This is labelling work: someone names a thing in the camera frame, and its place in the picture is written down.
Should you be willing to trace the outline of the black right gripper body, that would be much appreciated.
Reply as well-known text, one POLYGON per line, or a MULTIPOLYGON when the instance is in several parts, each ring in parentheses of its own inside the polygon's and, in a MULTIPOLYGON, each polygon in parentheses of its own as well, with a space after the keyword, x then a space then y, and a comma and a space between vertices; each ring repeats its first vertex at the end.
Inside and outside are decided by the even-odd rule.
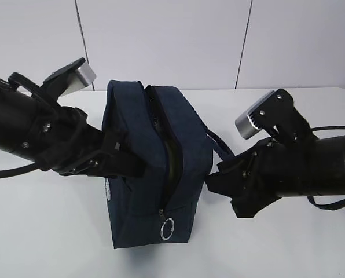
POLYGON ((245 178, 245 193, 249 191, 261 191, 276 195, 271 186, 265 185, 264 178, 260 175, 260 169, 264 167, 265 151, 268 151, 276 141, 270 137, 258 141, 249 150, 238 155, 226 155, 217 164, 218 171, 227 173, 230 171, 242 172, 245 178))

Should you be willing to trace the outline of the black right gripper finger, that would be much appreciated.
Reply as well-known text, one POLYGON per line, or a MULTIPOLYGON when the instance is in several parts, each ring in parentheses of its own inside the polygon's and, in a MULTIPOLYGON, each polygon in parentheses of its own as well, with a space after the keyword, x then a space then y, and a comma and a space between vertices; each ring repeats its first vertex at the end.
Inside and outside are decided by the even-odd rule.
POLYGON ((259 211, 278 200, 280 197, 272 193, 249 191, 234 197, 230 203, 237 218, 254 218, 259 211))
POLYGON ((246 180, 242 172, 230 171, 227 173, 216 172, 210 174, 205 183, 210 192, 230 198, 237 198, 244 194, 246 180))

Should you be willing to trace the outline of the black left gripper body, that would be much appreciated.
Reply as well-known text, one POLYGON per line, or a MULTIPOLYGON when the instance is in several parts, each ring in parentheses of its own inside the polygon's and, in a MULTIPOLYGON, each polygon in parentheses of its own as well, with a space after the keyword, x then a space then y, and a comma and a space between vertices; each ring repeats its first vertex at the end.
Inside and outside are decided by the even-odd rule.
POLYGON ((61 176, 87 175, 97 155, 122 152, 120 131, 96 129, 87 123, 87 114, 79 108, 62 107, 61 110, 52 130, 52 141, 36 154, 40 170, 53 170, 61 176))

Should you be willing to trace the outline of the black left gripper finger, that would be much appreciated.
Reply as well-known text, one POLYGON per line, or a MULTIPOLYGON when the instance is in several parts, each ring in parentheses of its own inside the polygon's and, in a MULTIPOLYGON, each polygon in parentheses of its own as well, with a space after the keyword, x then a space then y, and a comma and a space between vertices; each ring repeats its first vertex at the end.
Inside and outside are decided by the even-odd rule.
POLYGON ((125 152, 114 155, 102 153, 92 159, 93 163, 87 169, 91 177, 142 177, 146 164, 139 157, 125 152))

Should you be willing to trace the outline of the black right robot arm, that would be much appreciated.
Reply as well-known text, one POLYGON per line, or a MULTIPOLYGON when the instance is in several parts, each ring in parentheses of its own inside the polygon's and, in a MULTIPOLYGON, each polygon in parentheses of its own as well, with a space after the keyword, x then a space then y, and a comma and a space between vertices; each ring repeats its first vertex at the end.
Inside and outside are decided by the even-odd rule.
POLYGON ((208 190, 230 198, 237 218, 253 218, 285 197, 306 197, 321 210, 345 208, 345 136, 301 149, 268 137, 217 167, 208 190))

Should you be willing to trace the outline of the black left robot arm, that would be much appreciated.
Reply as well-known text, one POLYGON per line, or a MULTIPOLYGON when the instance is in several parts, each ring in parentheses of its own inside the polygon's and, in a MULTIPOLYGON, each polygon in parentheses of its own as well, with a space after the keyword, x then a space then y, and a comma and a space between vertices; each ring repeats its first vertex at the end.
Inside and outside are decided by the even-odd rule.
POLYGON ((0 170, 0 179, 35 170, 61 176, 142 177, 145 163, 125 146, 123 133, 101 131, 79 108, 49 104, 0 79, 0 150, 30 164, 0 170))

